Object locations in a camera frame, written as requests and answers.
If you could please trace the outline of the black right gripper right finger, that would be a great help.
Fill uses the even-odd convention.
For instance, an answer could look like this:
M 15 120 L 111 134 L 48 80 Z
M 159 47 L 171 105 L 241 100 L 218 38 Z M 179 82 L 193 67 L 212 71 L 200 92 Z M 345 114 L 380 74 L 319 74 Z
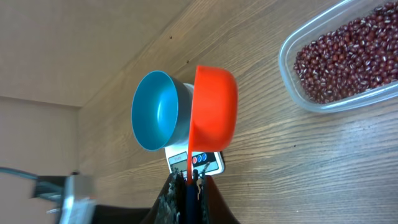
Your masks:
M 239 224 L 222 197 L 212 176 L 202 180 L 201 221 L 204 224 Z

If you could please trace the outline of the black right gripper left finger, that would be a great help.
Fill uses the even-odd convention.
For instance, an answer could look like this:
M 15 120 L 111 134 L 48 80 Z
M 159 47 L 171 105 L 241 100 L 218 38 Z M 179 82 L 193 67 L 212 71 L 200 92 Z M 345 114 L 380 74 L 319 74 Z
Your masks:
M 181 172 L 169 175 L 155 203 L 141 224 L 186 223 L 186 183 Z

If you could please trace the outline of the red measuring scoop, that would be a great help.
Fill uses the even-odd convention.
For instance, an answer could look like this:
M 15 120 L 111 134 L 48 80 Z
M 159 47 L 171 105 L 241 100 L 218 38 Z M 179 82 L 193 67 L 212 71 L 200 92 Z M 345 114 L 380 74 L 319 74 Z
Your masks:
M 226 149 L 233 139 L 237 113 L 234 76 L 222 68 L 197 66 L 188 137 L 188 185 L 192 183 L 192 153 Z

